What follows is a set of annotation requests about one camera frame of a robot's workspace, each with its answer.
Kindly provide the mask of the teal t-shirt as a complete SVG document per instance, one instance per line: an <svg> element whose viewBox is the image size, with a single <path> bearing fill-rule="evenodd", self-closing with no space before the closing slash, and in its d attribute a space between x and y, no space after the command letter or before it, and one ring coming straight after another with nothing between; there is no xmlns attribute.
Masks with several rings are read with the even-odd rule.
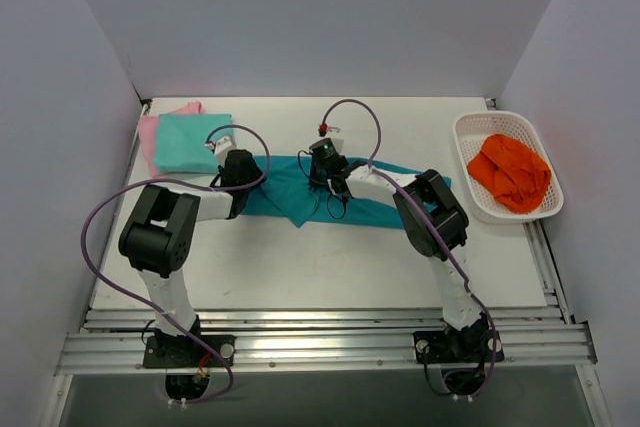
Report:
<svg viewBox="0 0 640 427"><path fill-rule="evenodd" d="M259 168L268 168L267 179L250 193L242 213L248 216L284 217L297 228L307 222L337 223L402 229L397 210L388 205L366 200L351 200L346 212L340 202L329 198L329 193L311 187L303 173L310 167L310 159L295 156L257 156Z"/></svg>

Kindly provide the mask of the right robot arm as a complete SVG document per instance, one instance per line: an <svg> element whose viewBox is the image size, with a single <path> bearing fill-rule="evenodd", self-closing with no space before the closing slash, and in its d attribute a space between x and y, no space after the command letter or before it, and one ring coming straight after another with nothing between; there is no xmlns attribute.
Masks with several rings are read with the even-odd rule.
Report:
<svg viewBox="0 0 640 427"><path fill-rule="evenodd" d="M491 323L464 266L469 219L444 178L433 169L398 174L349 161L329 138L309 150L311 183L343 202L364 199L396 209L411 246L430 259L442 318L451 328L443 337L445 350L455 359L469 358L480 347L477 332L486 332Z"/></svg>

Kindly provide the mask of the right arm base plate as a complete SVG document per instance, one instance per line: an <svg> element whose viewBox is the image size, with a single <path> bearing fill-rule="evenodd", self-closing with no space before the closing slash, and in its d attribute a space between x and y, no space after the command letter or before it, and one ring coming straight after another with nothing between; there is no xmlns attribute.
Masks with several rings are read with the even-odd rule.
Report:
<svg viewBox="0 0 640 427"><path fill-rule="evenodd" d="M415 331L412 337L418 363L479 363L489 362L492 358L493 337L489 330Z"/></svg>

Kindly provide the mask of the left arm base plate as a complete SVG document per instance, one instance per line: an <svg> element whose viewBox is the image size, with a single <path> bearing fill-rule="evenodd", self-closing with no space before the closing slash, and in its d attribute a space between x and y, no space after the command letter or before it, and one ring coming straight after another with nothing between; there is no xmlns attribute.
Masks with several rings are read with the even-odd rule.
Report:
<svg viewBox="0 0 640 427"><path fill-rule="evenodd" d="M201 335L200 339L222 358L233 364L236 337L232 335ZM143 367L147 369L186 369L200 366L208 350L185 336L170 336L154 332L147 341Z"/></svg>

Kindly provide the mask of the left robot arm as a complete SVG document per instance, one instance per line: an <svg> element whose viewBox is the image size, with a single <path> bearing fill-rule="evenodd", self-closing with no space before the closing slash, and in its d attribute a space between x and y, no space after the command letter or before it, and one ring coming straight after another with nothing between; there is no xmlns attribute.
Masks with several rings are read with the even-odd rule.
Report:
<svg viewBox="0 0 640 427"><path fill-rule="evenodd" d="M236 218L263 181L253 155L233 149L218 168L210 191L145 186L120 235L119 252L138 272L150 301L160 308L156 330L160 337L169 337L166 355L179 366L194 364L202 352L199 318L182 272L196 224Z"/></svg>

